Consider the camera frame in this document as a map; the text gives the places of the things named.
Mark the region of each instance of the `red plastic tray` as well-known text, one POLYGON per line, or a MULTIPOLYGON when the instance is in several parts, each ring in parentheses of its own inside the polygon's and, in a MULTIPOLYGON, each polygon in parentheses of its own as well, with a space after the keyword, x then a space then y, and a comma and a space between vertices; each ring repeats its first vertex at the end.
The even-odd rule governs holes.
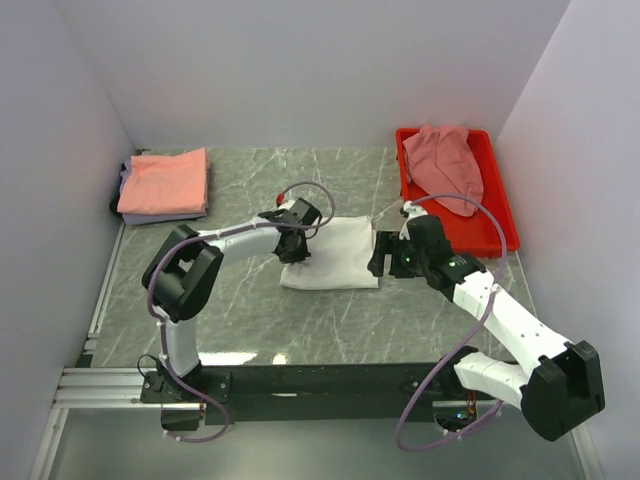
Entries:
MULTIPOLYGON (((404 147, 402 142, 415 135, 420 130, 417 128, 400 128, 396 132, 398 144, 398 164, 400 166, 400 179, 402 181, 402 198, 417 200, 428 193, 415 183, 409 183, 405 168, 404 147)), ((484 183, 484 198, 482 205, 493 213, 500 222, 507 239, 507 248, 510 251, 520 248, 520 239, 516 225, 511 215, 511 208, 504 191, 500 170, 493 154, 491 141, 487 132, 482 130, 469 130, 467 144, 478 162, 482 182, 484 183)), ((457 253, 469 252, 478 257, 499 257, 502 250, 500 237, 491 220, 482 212, 476 212, 471 217, 461 217, 451 213, 445 207, 434 200, 422 205, 430 214, 437 215, 442 220, 447 238, 457 253)))

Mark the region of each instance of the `white cloth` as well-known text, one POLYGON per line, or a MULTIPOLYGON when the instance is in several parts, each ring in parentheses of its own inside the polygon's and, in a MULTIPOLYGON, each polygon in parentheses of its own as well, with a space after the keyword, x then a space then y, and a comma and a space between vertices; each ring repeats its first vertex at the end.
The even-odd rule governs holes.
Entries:
POLYGON ((307 240, 310 257, 285 265, 280 285, 298 290, 378 288, 378 278, 367 270, 374 242, 369 217, 333 218, 307 240))

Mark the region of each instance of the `marble floor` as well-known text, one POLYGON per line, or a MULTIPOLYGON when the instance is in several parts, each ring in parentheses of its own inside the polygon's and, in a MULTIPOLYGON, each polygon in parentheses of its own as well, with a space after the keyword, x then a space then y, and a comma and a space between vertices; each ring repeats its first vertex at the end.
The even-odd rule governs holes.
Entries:
MULTIPOLYGON (((283 187, 308 179, 333 193, 339 216, 368 215, 379 230, 398 230, 404 221, 395 149, 213 149, 209 158, 210 210, 206 218, 188 222, 195 229, 242 223, 273 208, 283 187)), ((295 193, 326 211, 322 192, 303 187, 295 193)), ((140 278, 176 225, 125 228, 92 366, 130 367, 143 353, 158 353, 158 330, 146 312, 140 278)), ((495 270, 497 261, 487 265, 495 270)), ((203 363, 436 361, 475 322, 424 279, 383 277, 379 290, 304 292, 280 287, 281 271, 274 255, 248 258, 221 271, 197 320, 203 363)), ((514 253, 501 283, 532 309, 514 253)), ((471 344, 510 359, 487 331, 471 344)))

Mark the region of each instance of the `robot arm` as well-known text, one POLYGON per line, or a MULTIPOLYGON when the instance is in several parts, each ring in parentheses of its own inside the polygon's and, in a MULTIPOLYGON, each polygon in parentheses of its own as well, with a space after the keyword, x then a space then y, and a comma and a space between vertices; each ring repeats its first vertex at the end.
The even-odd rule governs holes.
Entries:
POLYGON ((437 217, 406 204, 407 221, 398 236, 399 262, 480 319, 489 294, 493 308, 484 326, 516 359, 493 360, 465 347, 453 362, 461 385, 494 396, 520 410, 531 427, 555 440, 604 408, 600 360, 587 342, 573 344, 545 326, 502 287, 470 254, 456 255, 437 217))
MULTIPOLYGON (((154 310, 166 324, 163 364, 167 357, 170 358, 174 371, 181 378, 200 366, 196 322, 191 319, 206 305, 223 266, 266 253, 275 253, 283 263, 302 261, 309 256, 305 232, 293 227, 313 225, 321 217, 313 205, 298 199, 288 206, 260 213, 249 222, 217 231, 216 240, 200 241, 182 248, 160 273, 154 290, 154 310), (292 228, 245 228, 271 222, 291 224, 292 228), (183 266, 185 263, 190 263, 188 269, 183 266)), ((151 276, 169 250, 198 235, 186 225, 176 228, 147 267, 142 277, 144 287, 149 287, 151 276)))

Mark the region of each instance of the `folded pink towel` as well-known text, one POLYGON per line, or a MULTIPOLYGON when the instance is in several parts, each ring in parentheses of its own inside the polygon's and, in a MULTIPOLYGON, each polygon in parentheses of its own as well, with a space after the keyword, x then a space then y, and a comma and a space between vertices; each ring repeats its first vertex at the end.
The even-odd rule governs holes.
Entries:
POLYGON ((207 151, 131 157, 118 212, 145 215, 203 213, 207 206, 207 151))
MULTIPOLYGON (((430 195, 461 193, 481 202, 482 176, 467 145, 468 136, 465 127, 425 125, 407 138, 402 144, 411 180, 430 195)), ((436 202, 463 217, 470 217, 477 210, 455 198, 438 198, 436 202)))

